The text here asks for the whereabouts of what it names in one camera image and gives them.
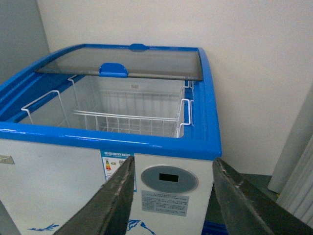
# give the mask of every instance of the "display screen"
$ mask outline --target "display screen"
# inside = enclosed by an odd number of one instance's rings
[[[160,173],[159,179],[163,180],[163,181],[178,182],[178,175],[170,175],[170,174]]]

